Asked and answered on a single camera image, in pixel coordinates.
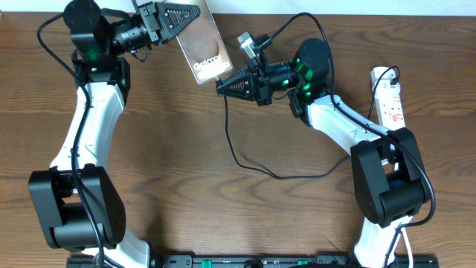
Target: wood grain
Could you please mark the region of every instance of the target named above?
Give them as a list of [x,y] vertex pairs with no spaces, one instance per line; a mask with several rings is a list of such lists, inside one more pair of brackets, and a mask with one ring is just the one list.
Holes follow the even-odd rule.
[[[36,29],[52,15],[4,13],[0,21],[0,267],[63,267],[68,255],[47,247],[27,189],[30,172],[47,168],[57,154],[76,103],[73,80],[36,40]],[[236,38],[245,31],[273,33],[290,16],[214,17],[239,68],[245,58]],[[352,108],[368,109],[372,67],[402,70],[406,121],[437,196],[435,218],[409,231],[413,250],[435,254],[441,267],[476,266],[476,21],[319,19],[335,58],[338,93]],[[298,19],[267,54],[271,61],[288,59],[316,34],[308,19]],[[62,22],[44,40],[69,59],[73,45]],[[162,252],[202,255],[352,249],[363,217],[349,163],[324,179],[285,182],[240,169],[225,139],[223,100],[213,83],[196,85],[177,42],[154,48],[143,64],[126,58],[132,90],[115,129],[109,174],[139,237]],[[324,173],[344,156],[294,119],[286,100],[267,107],[229,103],[238,154],[278,174]],[[427,211],[426,205],[416,218]]]

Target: power strip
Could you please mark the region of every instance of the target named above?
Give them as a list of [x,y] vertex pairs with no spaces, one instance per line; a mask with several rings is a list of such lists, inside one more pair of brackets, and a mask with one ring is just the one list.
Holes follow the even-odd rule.
[[[375,67],[371,72],[372,91],[380,75],[386,71],[388,67]],[[377,115],[379,117],[379,125],[387,127],[390,130],[397,130],[405,127],[405,119],[403,117],[402,102],[400,101],[400,83],[391,85],[390,81],[395,78],[395,71],[392,69],[387,71],[379,82],[376,89],[375,99]]]

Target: wooden surface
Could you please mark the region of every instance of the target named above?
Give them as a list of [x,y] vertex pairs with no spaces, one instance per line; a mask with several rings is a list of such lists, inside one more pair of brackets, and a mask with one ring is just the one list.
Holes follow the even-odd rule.
[[[63,267],[68,256],[46,245],[27,188],[30,172],[48,168],[59,152],[76,103],[73,79],[36,40],[36,29],[51,16],[5,13],[0,21],[0,267]],[[240,34],[272,34],[288,18],[215,16],[235,68],[245,59]],[[338,93],[358,112],[370,104],[374,66],[402,70],[405,118],[437,197],[434,219],[409,231],[414,252],[435,254],[441,267],[476,266],[476,20],[319,19],[331,42]],[[316,35],[309,19],[299,19],[267,54],[272,62],[289,59]],[[44,40],[68,61],[73,45],[64,23],[50,26]],[[197,255],[352,249],[363,216],[350,163],[325,179],[285,182],[243,170],[226,142],[223,99],[213,83],[196,85],[176,41],[154,48],[146,63],[126,58],[132,89],[115,128],[109,175],[126,205],[127,225],[140,238],[162,252]],[[275,173],[324,173],[344,156],[294,119],[287,100],[229,104],[236,151]],[[416,218],[427,212],[425,205]]]

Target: white wall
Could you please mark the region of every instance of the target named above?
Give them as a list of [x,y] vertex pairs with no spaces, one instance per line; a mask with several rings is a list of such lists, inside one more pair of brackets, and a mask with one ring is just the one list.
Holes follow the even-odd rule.
[[[137,0],[143,4],[150,0]],[[0,0],[3,11],[62,11],[70,0]],[[131,0],[97,0],[133,12]],[[476,0],[207,0],[212,13],[476,16]]]

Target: white cable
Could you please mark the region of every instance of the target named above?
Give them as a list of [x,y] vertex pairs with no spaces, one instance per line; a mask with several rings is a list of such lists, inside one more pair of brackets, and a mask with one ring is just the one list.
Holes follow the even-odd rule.
[[408,253],[408,268],[414,268],[414,256],[411,253],[410,241],[408,239],[407,230],[405,228],[402,228],[402,235]]

